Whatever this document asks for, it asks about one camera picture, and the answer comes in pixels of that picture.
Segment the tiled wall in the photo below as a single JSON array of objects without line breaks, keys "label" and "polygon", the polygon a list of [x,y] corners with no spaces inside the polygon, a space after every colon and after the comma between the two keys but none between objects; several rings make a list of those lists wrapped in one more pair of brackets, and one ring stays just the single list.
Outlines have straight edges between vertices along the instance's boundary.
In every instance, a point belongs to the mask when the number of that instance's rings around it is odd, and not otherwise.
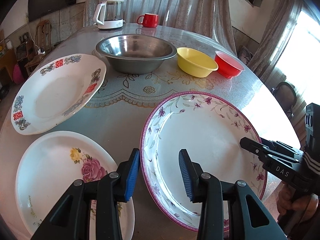
[{"label": "tiled wall", "polygon": [[235,39],[236,51],[239,53],[242,46],[245,46],[252,54],[255,54],[259,47],[259,43],[251,39],[240,30],[232,27],[233,38]]},{"label": "tiled wall", "polygon": [[20,45],[19,36],[21,36],[23,33],[28,32],[29,36],[31,33],[32,38],[35,40],[37,24],[40,21],[47,19],[50,21],[52,25],[51,45],[53,45],[58,41],[63,41],[69,36],[71,36],[73,33],[75,33],[77,30],[83,27],[84,4],[85,4],[84,2],[77,3],[75,5],[61,9],[60,12],[55,11],[53,13],[47,14],[41,17],[41,19],[37,19],[33,22],[23,25],[18,30],[10,34],[8,38],[11,40],[14,48]]}]

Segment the electric kettle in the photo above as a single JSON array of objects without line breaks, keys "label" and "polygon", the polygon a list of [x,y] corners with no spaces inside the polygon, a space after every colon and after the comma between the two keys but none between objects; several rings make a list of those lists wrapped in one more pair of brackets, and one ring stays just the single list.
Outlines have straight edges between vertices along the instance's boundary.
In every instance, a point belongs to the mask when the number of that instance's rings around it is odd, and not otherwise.
[{"label": "electric kettle", "polygon": [[121,28],[123,5],[124,0],[107,0],[99,3],[93,16],[94,25],[104,30]]}]

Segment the plate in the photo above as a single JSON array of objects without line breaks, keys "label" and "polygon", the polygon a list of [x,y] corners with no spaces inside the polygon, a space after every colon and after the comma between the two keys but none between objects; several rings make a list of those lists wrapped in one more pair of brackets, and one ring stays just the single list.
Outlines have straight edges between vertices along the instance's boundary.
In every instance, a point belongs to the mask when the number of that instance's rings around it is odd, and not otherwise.
[{"label": "plate", "polygon": [[[112,157],[82,134],[56,131],[34,141],[19,163],[15,187],[19,214],[29,233],[34,234],[73,181],[95,181],[116,169]],[[95,239],[95,208],[96,202],[92,201],[90,240]],[[130,240],[134,228],[132,198],[119,203],[118,211],[122,237]]]},{"label": "plate", "polygon": [[11,123],[23,135],[48,131],[78,112],[100,88],[106,65],[73,54],[48,63],[23,84],[11,109]]},{"label": "plate", "polygon": [[[243,179],[261,199],[267,172],[256,155],[240,147],[243,137],[261,142],[249,120],[220,97],[189,91],[163,100],[149,115],[140,142],[143,176],[158,207],[177,224],[198,230],[201,204],[187,197],[178,162],[181,149],[222,181]],[[223,204],[227,231],[228,204]]]}]

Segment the red plastic bowl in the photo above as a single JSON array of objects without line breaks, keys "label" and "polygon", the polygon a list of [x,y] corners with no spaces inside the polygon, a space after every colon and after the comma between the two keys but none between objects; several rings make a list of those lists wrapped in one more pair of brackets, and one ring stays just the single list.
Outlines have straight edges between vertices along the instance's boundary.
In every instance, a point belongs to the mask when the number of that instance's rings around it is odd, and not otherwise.
[{"label": "red plastic bowl", "polygon": [[216,51],[214,61],[218,64],[217,71],[226,78],[236,77],[245,70],[240,62],[221,51]]}]

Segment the person's hand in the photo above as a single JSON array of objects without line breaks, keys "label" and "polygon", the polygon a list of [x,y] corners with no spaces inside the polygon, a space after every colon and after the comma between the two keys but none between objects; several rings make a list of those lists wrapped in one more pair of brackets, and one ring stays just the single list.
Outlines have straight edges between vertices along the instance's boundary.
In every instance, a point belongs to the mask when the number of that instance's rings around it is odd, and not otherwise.
[{"label": "person's hand", "polygon": [[[304,211],[306,209],[306,206],[308,205],[308,202],[310,200],[310,196],[303,196],[293,203],[291,202],[291,190],[289,189],[288,185],[283,182],[283,187],[279,192],[278,200],[277,200],[277,209],[281,216],[285,215],[287,210],[294,210],[294,211]],[[317,195],[312,194],[311,195],[311,201],[308,206],[308,209],[303,216],[303,219],[301,220],[306,221],[309,220],[313,215],[316,213],[316,210],[318,208],[319,198]]]}]

